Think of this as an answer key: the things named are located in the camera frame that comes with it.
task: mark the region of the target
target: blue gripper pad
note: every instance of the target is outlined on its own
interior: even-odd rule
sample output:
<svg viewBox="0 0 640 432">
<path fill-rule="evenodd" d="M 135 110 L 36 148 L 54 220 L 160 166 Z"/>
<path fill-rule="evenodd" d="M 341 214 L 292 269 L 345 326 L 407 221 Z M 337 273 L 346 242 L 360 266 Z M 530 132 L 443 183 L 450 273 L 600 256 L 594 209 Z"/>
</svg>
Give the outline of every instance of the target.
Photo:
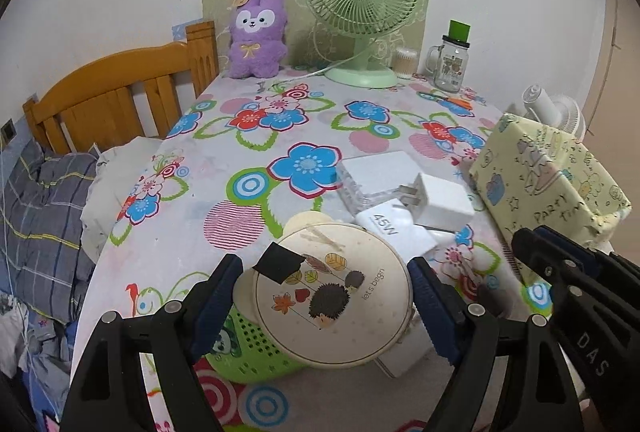
<svg viewBox="0 0 640 432">
<path fill-rule="evenodd" d="M 460 295 L 443 285 L 422 257 L 412 259 L 407 269 L 414 287 L 414 304 L 436 352 L 451 365 L 458 365 L 466 352 L 466 319 Z"/>
<path fill-rule="evenodd" d="M 547 242 L 558 247 L 564 252 L 564 255 L 571 258 L 584 272 L 584 274 L 596 279 L 600 274 L 602 267 L 600 266 L 595 254 L 584 249 L 581 245 L 576 244 L 573 240 L 568 239 L 564 235 L 552 230 L 546 226 L 539 226 L 533 233 L 544 238 Z"/>
<path fill-rule="evenodd" d="M 213 286 L 213 289 L 209 293 L 204 289 L 199 293 L 201 295 L 200 304 L 198 304 L 199 312 L 196 313 L 193 322 L 193 338 L 189 350 L 193 363 L 207 354 L 216 342 L 233 304 L 234 285 L 241 273 L 242 260 L 236 255 L 227 254 L 211 274 L 209 281 L 196 284 L 198 289 L 200 285 L 204 288 L 207 284 L 209 287 Z"/>
</svg>

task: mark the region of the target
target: wall socket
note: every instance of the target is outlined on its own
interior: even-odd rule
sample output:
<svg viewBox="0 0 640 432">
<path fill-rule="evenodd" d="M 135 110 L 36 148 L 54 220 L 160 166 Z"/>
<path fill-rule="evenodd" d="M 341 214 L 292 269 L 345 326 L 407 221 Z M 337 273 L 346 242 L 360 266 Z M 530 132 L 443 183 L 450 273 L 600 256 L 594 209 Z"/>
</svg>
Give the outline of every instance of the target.
<svg viewBox="0 0 640 432">
<path fill-rule="evenodd" d="M 4 148 L 15 137 L 14 121 L 10 119 L 0 128 L 0 147 Z"/>
</svg>

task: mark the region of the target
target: stuffed animal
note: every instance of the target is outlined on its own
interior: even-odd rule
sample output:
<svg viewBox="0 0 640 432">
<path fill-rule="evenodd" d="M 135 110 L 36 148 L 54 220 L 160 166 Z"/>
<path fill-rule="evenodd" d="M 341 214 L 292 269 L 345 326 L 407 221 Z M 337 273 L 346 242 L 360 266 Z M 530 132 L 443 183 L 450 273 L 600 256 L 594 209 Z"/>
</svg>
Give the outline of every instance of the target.
<svg viewBox="0 0 640 432">
<path fill-rule="evenodd" d="M 273 78 L 287 54 L 284 0 L 248 0 L 231 18 L 230 78 Z"/>
</svg>

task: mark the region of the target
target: yellow fabric bin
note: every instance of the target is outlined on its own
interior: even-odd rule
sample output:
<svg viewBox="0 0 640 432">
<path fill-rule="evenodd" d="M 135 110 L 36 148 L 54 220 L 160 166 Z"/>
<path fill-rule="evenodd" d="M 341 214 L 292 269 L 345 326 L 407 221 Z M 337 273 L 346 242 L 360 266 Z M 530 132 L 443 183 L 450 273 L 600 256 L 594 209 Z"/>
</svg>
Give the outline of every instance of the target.
<svg viewBox="0 0 640 432">
<path fill-rule="evenodd" d="M 582 246 L 609 240 L 631 203 L 574 137 L 502 116 L 471 166 L 478 192 L 508 243 L 521 227 L 548 225 Z"/>
</svg>

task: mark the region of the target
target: jar handle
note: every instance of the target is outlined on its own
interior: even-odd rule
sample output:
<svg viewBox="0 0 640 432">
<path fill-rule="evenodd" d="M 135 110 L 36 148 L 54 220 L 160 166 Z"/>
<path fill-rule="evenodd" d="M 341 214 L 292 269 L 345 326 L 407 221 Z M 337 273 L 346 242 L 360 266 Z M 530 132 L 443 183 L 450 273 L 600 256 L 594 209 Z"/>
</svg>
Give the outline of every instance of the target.
<svg viewBox="0 0 640 432">
<path fill-rule="evenodd" d="M 438 66 L 436 64 L 435 68 L 431 68 L 429 67 L 429 58 L 431 58 L 431 53 L 434 50 L 438 51 L 438 59 L 440 59 L 440 54 L 442 53 L 442 49 L 444 46 L 432 46 L 429 47 L 429 50 L 427 51 L 427 58 L 424 60 L 424 68 L 427 70 L 428 73 L 430 73 L 431 76 L 435 76 L 436 71 L 438 69 Z"/>
</svg>

